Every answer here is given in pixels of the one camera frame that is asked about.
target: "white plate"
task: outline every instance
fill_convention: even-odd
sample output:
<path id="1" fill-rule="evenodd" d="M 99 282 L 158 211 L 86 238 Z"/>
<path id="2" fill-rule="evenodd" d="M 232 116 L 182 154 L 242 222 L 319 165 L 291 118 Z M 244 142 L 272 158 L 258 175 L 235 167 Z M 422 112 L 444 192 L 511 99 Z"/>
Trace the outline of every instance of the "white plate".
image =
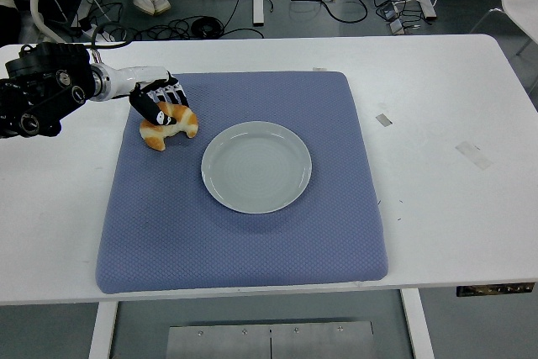
<path id="1" fill-rule="evenodd" d="M 245 214 L 267 214 L 288 206 L 303 193 L 311 172 L 303 141 L 270 122 L 244 122 L 225 129 L 202 158 L 202 179 L 211 195 Z"/>

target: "blue cushion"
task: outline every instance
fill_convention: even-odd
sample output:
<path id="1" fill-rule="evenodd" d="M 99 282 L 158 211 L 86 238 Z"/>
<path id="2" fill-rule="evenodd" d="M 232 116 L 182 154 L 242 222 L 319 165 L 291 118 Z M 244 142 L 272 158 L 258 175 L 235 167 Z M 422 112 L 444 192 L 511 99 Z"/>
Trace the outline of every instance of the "blue cushion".
<path id="1" fill-rule="evenodd" d="M 104 293 L 366 281 L 387 274 L 382 222 L 356 107 L 338 72 L 177 75 L 198 116 L 193 139 L 148 148 L 132 110 L 103 227 Z M 217 202 L 200 164 L 208 143 L 269 121 L 309 148 L 312 177 L 292 204 L 242 214 Z"/>

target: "metal plate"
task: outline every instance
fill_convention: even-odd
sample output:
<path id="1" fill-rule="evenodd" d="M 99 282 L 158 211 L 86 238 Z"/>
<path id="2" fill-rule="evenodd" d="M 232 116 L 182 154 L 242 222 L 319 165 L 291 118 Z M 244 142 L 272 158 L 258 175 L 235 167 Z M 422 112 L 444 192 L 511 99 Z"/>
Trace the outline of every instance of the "metal plate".
<path id="1" fill-rule="evenodd" d="M 272 326 L 272 359 L 375 359 L 369 321 Z"/>
<path id="2" fill-rule="evenodd" d="M 376 359 L 368 321 L 171 327 L 166 359 Z"/>
<path id="3" fill-rule="evenodd" d="M 166 359 L 271 359 L 268 325 L 170 327 Z"/>

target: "table surface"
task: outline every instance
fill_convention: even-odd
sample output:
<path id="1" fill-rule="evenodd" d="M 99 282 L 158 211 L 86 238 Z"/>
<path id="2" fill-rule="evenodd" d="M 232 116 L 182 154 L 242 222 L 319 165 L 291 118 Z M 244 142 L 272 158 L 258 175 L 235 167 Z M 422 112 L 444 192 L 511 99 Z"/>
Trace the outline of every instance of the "table surface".
<path id="1" fill-rule="evenodd" d="M 1 77 L 18 49 L 0 49 Z M 492 38 L 143 42 L 101 54 L 114 68 L 162 65 L 173 73 L 343 72 L 380 201 L 388 275 L 375 282 L 103 294 L 94 274 L 129 112 L 120 99 L 88 102 L 62 120 L 55 138 L 0 140 L 0 304 L 538 279 L 538 114 Z M 383 126 L 381 114 L 392 124 Z"/>

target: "bread roll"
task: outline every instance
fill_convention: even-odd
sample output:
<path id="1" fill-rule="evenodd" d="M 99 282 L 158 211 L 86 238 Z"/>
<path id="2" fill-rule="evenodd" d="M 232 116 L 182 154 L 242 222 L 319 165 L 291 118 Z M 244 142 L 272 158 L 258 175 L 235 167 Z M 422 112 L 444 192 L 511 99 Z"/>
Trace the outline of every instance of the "bread roll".
<path id="1" fill-rule="evenodd" d="M 162 101 L 157 105 L 163 113 L 174 117 L 177 123 L 174 125 L 153 125 L 150 121 L 144 119 L 140 123 L 140 135 L 151 149 L 163 151 L 166 148 L 164 138 L 173 136 L 177 132 L 185 132 L 189 138 L 196 135 L 198 132 L 198 119 L 189 107 Z"/>

